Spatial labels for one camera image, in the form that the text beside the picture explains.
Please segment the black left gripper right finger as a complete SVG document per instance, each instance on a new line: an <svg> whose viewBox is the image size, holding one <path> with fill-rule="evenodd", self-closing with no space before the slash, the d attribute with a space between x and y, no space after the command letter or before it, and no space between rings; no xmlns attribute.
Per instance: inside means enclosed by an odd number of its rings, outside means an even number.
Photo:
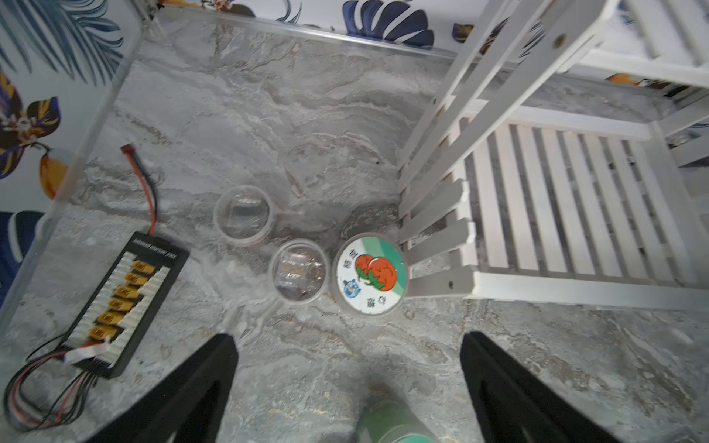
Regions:
<svg viewBox="0 0 709 443"><path fill-rule="evenodd" d="M463 337L465 383L487 442L615 442L483 332Z"/></svg>

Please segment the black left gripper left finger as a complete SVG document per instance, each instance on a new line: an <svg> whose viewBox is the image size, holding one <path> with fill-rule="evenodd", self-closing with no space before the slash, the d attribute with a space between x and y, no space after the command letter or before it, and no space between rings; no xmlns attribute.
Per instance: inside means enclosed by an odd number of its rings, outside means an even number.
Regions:
<svg viewBox="0 0 709 443"><path fill-rule="evenodd" d="M238 364L234 338L216 334L90 442L214 442Z"/></svg>

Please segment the clear lidless jar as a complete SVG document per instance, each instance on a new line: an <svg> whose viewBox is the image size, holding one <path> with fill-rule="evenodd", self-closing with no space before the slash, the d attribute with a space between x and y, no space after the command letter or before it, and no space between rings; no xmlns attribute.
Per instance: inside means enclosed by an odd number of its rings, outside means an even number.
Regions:
<svg viewBox="0 0 709 443"><path fill-rule="evenodd" d="M271 257L269 277L275 295L290 305L304 306L325 293L330 277L329 257L311 240L291 240Z"/></svg>
<svg viewBox="0 0 709 443"><path fill-rule="evenodd" d="M256 247L271 234L276 210L270 196L256 186L237 186L217 200L213 222L220 235L237 247Z"/></svg>

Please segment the white slatted wooden shelf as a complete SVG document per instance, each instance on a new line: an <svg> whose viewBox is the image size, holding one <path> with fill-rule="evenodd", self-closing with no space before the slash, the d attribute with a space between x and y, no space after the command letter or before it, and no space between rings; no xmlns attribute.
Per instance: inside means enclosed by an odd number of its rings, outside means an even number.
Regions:
<svg viewBox="0 0 709 443"><path fill-rule="evenodd" d="M604 308L708 308L707 138L701 99L633 123L529 107L575 64L706 87L700 3L630 2L650 46L635 61L597 49L613 1L491 1L404 145L398 232L406 259L450 266L409 297Z"/></svg>

